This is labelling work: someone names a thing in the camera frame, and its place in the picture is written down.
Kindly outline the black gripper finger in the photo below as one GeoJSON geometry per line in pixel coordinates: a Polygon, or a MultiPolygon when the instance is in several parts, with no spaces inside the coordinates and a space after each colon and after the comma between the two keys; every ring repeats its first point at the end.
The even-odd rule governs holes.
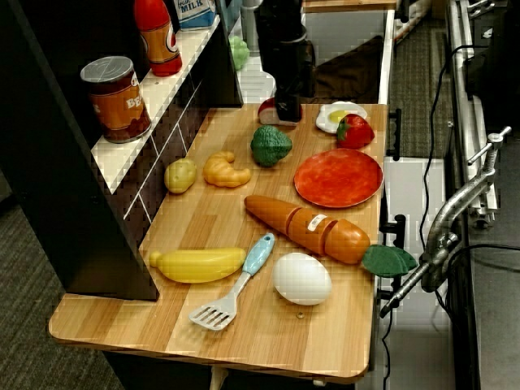
{"type": "Polygon", "coordinates": [[[275,108],[281,123],[298,123],[302,108],[298,96],[275,96],[275,108]]]}

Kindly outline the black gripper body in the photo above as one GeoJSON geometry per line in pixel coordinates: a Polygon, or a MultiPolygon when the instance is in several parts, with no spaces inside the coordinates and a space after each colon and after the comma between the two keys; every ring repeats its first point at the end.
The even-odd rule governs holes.
{"type": "Polygon", "coordinates": [[[262,68],[275,79],[277,93],[303,98],[314,96],[314,47],[305,37],[263,44],[262,68]]]}

